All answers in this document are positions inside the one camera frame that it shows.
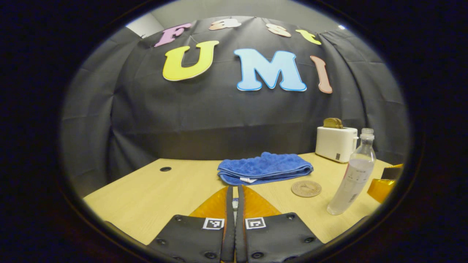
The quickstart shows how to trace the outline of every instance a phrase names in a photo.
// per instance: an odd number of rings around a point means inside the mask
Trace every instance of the table surface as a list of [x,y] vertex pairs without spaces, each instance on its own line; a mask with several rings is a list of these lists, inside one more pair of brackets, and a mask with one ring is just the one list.
[[[280,212],[295,212],[324,243],[334,239],[361,218],[370,215],[380,203],[367,194],[368,180],[353,205],[341,215],[330,215],[327,204],[338,189],[347,163],[339,163],[315,153],[299,154],[314,171],[290,180],[249,186]],[[103,220],[149,244],[176,214],[189,215],[212,194],[227,186],[218,176],[221,161],[158,159],[133,173],[84,197],[85,203]],[[371,178],[380,178],[388,163],[377,160]],[[161,172],[162,167],[171,167]],[[322,186],[315,197],[299,197],[291,186],[311,180]],[[234,187],[234,197],[238,197]]]

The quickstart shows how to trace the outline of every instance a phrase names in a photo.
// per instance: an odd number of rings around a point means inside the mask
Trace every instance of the coaster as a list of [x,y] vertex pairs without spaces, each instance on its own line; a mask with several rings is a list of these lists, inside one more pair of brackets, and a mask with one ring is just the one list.
[[322,191],[322,187],[313,181],[299,181],[292,185],[291,191],[300,197],[314,197]]

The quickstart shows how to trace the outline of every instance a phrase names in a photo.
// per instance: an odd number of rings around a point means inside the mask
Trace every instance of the white toaster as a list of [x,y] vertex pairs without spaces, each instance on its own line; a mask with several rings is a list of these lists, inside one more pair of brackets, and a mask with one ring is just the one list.
[[358,130],[344,127],[317,127],[315,153],[338,162],[348,162],[351,153],[356,150]]

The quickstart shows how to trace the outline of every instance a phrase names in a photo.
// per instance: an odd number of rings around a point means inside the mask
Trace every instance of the letter m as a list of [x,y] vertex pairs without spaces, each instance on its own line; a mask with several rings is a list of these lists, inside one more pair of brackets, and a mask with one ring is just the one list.
[[234,54],[241,59],[242,81],[237,83],[239,90],[259,90],[262,83],[255,77],[258,72],[269,88],[274,88],[279,73],[283,80],[279,86],[284,90],[305,91],[307,86],[301,81],[294,59],[296,55],[287,51],[276,51],[271,62],[255,49],[237,49]]

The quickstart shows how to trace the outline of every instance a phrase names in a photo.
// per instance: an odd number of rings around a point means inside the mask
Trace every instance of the folded towel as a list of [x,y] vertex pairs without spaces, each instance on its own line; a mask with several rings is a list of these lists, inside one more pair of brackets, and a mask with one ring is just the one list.
[[310,174],[314,168],[297,154],[262,153],[260,157],[224,160],[218,166],[223,181],[230,185],[260,184]]

